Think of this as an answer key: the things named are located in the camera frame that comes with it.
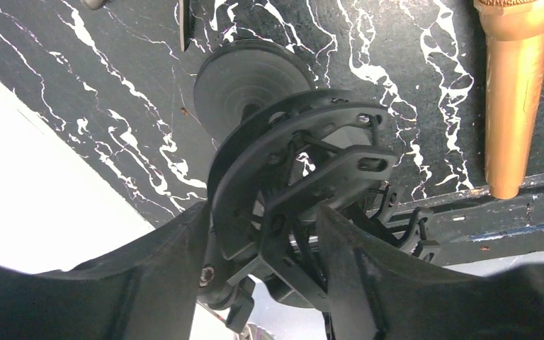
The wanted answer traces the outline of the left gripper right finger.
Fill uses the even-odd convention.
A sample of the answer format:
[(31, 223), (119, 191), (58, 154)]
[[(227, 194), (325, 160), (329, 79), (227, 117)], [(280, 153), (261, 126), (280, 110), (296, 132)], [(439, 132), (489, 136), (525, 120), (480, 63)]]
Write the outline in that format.
[(473, 276), (416, 259), (317, 210), (336, 339), (544, 339), (544, 263)]

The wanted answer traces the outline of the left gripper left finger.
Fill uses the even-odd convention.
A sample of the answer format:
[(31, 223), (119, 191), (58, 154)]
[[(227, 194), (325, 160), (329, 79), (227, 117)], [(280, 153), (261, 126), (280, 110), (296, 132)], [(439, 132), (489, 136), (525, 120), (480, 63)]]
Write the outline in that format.
[(210, 206), (69, 271), (0, 266), (0, 339), (188, 339)]

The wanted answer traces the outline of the round base shock mount stand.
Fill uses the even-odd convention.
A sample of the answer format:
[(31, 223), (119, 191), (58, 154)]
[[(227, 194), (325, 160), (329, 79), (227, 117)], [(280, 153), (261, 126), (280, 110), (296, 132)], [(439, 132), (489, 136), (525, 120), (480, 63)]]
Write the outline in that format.
[(242, 332), (256, 280), (279, 303), (329, 312), (316, 209), (327, 204), (365, 233), (433, 261), (429, 210), (401, 235), (387, 226), (403, 190), (396, 155), (380, 144), (386, 106), (345, 89), (318, 89), (284, 47), (240, 40), (217, 48), (193, 88), (206, 131), (220, 141), (207, 179), (212, 231), (198, 300), (227, 310)]

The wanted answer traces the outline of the gold microphone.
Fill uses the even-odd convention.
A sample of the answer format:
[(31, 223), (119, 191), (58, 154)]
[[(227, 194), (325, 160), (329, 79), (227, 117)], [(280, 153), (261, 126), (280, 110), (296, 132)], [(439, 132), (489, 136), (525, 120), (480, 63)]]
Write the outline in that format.
[(474, 1), (486, 36), (484, 174), (498, 199), (526, 175), (544, 81), (544, 1)]

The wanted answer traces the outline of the tripod shock mount stand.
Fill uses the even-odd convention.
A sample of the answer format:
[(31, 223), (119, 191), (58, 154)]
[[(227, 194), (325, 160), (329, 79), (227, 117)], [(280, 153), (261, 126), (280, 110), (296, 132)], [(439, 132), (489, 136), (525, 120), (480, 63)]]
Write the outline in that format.
[(191, 38), (191, 1), (178, 0), (178, 24), (180, 48), (182, 52), (188, 49)]

